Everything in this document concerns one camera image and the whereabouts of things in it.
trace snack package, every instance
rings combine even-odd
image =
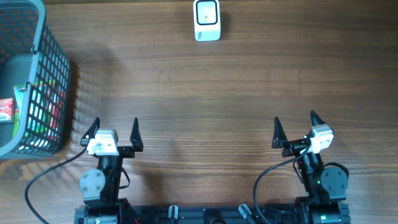
[[[36,92],[36,90],[33,90],[32,92],[32,101],[40,104],[40,106],[42,106],[43,108],[46,108],[47,111],[53,115],[56,116],[59,119],[59,115],[60,112],[58,111],[58,109],[56,109],[55,105],[61,107],[63,105],[59,105],[59,99],[60,97],[63,98],[63,100],[65,99],[65,93],[64,92],[58,92],[58,94],[60,95],[60,97],[58,97],[56,94],[53,94],[52,100],[43,100],[42,99],[42,91],[43,88],[44,90],[47,89],[46,91],[46,95],[49,96],[50,95],[50,88],[47,88],[45,84],[43,84],[42,82],[40,83],[35,83],[36,87],[39,87],[39,91]],[[25,94],[25,86],[24,85],[18,85],[14,87],[14,93],[15,93],[15,97],[16,97],[16,101],[17,101],[17,109],[18,111],[18,120],[17,122],[15,122],[14,125],[14,132],[13,132],[13,136],[16,135],[16,133],[18,132],[19,129],[19,121],[21,120],[21,110],[22,110],[22,105],[24,102],[24,94]],[[45,124],[49,125],[51,128],[54,128],[55,130],[58,130],[59,128],[59,124],[56,123],[52,117],[46,113],[43,110],[35,110],[33,106],[30,107],[29,110],[29,114],[32,114],[34,117],[41,119],[41,121],[43,121]],[[48,128],[45,128],[43,125],[39,125],[36,120],[31,120],[31,118],[28,119],[28,128],[30,130],[33,130],[37,133],[48,133],[48,138],[53,139],[53,137],[51,137],[53,134],[50,134],[51,131]]]
[[[14,99],[0,99],[0,123],[14,121]]]
[[[19,121],[21,120],[21,116],[19,114],[19,109],[15,110],[14,114],[14,131],[12,132],[12,137],[14,138],[19,129]]]

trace red package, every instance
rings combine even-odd
[[[13,122],[14,99],[0,99],[0,123]]]

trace basket mesh side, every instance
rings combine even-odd
[[[38,19],[35,7],[0,8],[0,68],[8,58],[30,52]]]
[[[65,95],[68,91],[69,59],[63,53],[47,24],[40,44],[40,57],[29,103],[25,137],[18,157],[45,157],[61,144],[62,121],[65,119]]]

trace wooden table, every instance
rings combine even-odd
[[[398,5],[389,1],[223,2],[222,38],[199,43],[191,2],[47,6],[47,21],[73,61],[67,143],[44,160],[0,163],[0,223],[38,223],[28,181],[82,150],[96,116],[119,144],[139,118],[145,149],[124,168],[119,196],[133,205],[252,203],[257,176],[282,162],[271,149],[274,116],[290,139],[315,110],[335,131],[325,162],[351,172],[353,223],[398,219]],[[87,154],[30,190],[50,223],[83,205]],[[260,183],[261,203],[305,195],[292,166]]]

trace white object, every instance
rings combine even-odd
[[[311,138],[311,146],[308,152],[319,153],[327,149],[333,140],[333,130],[327,124],[316,125],[311,128],[313,137]]]
[[[213,41],[221,37],[220,3],[218,0],[195,0],[193,22],[197,41]]]
[[[7,113],[0,113],[0,122],[12,121],[11,117]]]
[[[118,134],[115,129],[99,129],[95,138],[90,139],[87,152],[97,156],[118,156]]]

